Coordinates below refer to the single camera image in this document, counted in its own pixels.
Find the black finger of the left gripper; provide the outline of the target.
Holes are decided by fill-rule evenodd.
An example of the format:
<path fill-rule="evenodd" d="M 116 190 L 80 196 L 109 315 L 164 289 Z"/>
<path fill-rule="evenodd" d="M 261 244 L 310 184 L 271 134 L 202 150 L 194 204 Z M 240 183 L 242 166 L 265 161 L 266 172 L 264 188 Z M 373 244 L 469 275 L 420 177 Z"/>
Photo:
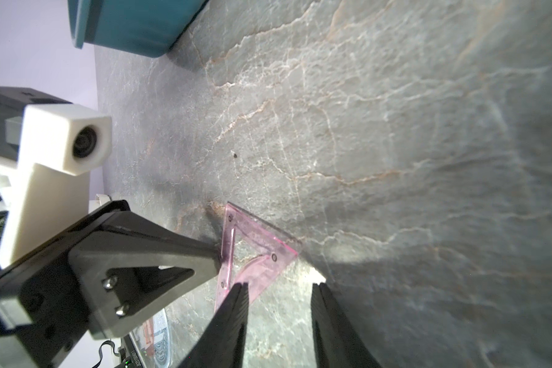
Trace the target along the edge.
<path fill-rule="evenodd" d="M 110 219 L 102 225 L 102 229 L 130 236 L 133 239 L 161 243 L 168 250 L 179 254 L 206 258 L 219 257 L 216 245 L 181 236 L 131 211 L 112 213 Z"/>

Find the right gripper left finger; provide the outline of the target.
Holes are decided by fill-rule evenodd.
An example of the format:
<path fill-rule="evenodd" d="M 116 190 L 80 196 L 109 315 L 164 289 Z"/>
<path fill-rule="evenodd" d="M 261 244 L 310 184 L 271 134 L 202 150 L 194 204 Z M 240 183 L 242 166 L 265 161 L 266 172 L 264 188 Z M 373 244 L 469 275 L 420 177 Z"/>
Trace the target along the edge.
<path fill-rule="evenodd" d="M 248 284 L 234 284 L 179 367 L 242 367 L 248 309 Z"/>

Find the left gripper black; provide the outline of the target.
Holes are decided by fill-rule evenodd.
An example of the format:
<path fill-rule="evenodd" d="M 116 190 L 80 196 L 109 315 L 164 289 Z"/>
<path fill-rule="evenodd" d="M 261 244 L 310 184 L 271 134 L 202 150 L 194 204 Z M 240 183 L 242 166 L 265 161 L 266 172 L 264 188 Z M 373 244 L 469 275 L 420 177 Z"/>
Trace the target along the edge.
<path fill-rule="evenodd" d="M 88 321 L 93 337 L 123 337 L 217 276 L 214 245 L 97 231 L 128 209 L 109 202 L 0 268 L 0 367 L 58 367 Z"/>

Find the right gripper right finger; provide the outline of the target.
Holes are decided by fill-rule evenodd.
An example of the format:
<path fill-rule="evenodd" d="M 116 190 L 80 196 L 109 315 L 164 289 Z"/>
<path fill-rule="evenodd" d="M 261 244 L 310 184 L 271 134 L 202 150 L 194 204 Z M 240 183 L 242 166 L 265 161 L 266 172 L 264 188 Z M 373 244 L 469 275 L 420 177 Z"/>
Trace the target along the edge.
<path fill-rule="evenodd" d="M 312 286 L 311 320 L 318 367 L 381 367 L 325 283 Z"/>

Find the pink triangle ruler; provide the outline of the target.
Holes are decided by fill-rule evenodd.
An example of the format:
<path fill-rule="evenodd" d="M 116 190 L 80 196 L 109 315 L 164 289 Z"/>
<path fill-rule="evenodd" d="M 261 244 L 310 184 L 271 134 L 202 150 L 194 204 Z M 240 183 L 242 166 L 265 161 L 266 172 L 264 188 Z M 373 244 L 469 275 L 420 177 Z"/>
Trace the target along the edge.
<path fill-rule="evenodd" d="M 237 245 L 248 245 L 252 256 L 235 270 Z M 218 274 L 217 311 L 233 285 L 248 285 L 249 302 L 253 303 L 297 257 L 300 242 L 284 230 L 228 202 L 222 230 L 221 268 Z"/>

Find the teal plastic storage box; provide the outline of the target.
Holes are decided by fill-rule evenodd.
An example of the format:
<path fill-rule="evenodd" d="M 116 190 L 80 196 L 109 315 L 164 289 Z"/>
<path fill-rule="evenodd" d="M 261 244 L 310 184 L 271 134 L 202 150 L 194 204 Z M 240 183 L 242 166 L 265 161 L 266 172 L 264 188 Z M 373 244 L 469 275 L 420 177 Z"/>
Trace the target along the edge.
<path fill-rule="evenodd" d="M 73 45 L 149 58 L 165 55 L 204 7 L 203 0 L 68 0 Z"/>

